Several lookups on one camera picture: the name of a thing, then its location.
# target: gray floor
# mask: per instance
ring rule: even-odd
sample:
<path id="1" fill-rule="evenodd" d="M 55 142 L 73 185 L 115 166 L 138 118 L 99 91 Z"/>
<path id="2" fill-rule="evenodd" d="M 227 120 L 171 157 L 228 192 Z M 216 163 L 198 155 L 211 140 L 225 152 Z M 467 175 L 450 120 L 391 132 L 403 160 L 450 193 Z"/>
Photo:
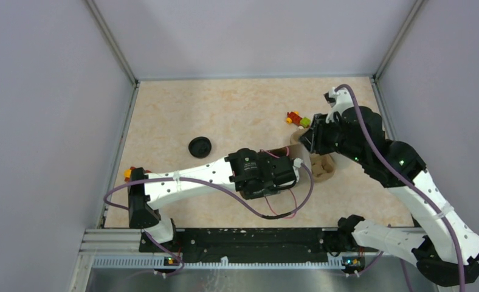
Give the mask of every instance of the gray floor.
<path id="1" fill-rule="evenodd" d="M 376 266 L 359 279 L 334 276 L 330 270 L 269 270 L 269 269 L 188 269 L 164 280 L 146 271 L 130 279 L 137 269 L 93 269 L 87 292 L 267 292 L 267 291 L 408 291 L 399 260 L 383 257 Z M 438 291 L 408 265 L 415 291 Z"/>

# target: gray wall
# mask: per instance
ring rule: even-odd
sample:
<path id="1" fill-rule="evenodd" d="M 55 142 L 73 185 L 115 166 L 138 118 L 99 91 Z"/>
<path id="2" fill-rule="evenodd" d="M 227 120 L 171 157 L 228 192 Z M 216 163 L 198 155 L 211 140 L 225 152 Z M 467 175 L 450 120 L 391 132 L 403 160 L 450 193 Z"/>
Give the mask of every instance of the gray wall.
<path id="1" fill-rule="evenodd" d="M 414 0 L 96 0 L 139 79 L 372 74 Z"/>
<path id="2" fill-rule="evenodd" d="M 82 0 L 0 1 L 0 291 L 65 291 L 131 96 Z"/>
<path id="3" fill-rule="evenodd" d="M 381 87 L 397 137 L 479 233 L 479 1 L 429 1 Z"/>

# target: green toy block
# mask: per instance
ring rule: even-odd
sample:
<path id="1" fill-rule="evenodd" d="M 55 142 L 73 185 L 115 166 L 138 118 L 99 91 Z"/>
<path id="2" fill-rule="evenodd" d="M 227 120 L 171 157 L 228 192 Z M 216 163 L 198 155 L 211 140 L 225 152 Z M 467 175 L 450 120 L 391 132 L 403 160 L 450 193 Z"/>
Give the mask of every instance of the green toy block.
<path id="1" fill-rule="evenodd" d="M 300 125 L 303 126 L 304 128 L 309 127 L 311 124 L 311 121 L 307 117 L 303 117 L 302 120 L 300 120 Z"/>

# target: wooden table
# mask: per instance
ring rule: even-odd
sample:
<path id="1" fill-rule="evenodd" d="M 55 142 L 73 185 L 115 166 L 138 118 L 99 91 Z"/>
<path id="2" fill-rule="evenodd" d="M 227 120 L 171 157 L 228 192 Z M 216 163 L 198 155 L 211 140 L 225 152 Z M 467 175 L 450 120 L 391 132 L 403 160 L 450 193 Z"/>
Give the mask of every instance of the wooden table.
<path id="1" fill-rule="evenodd" d="M 342 83 L 352 86 L 361 105 L 378 111 L 368 77 L 141 82 L 115 184 L 123 183 L 123 172 L 131 166 L 170 172 L 215 161 L 244 147 L 285 146 L 297 130 L 286 124 L 286 112 L 299 111 L 310 119 L 315 113 L 326 113 L 330 107 L 323 93 Z M 188 151 L 189 142 L 198 136 L 208 137 L 213 145 L 204 159 Z M 293 219 L 258 218 L 219 192 L 181 200 L 164 210 L 180 228 L 333 227 L 340 217 L 351 214 L 383 225 L 412 226 L 404 205 L 359 165 L 341 156 L 333 158 L 338 163 L 335 175 L 315 185 L 311 199 Z M 306 193 L 307 186 L 297 188 L 297 201 Z M 278 212 L 294 207 L 289 192 L 269 200 Z M 115 193 L 112 201 L 126 205 L 126 190 Z M 248 203 L 271 214 L 264 199 Z M 105 226 L 128 227 L 127 211 L 110 207 Z"/>

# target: black round lid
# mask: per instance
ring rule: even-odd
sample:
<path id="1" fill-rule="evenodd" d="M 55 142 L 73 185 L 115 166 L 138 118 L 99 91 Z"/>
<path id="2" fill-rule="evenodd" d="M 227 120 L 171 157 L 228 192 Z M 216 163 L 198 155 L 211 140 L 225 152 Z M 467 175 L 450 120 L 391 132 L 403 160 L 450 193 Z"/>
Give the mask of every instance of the black round lid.
<path id="1" fill-rule="evenodd" d="M 205 158 L 211 152 L 211 141 L 206 137 L 196 137 L 188 146 L 191 155 L 196 158 Z"/>

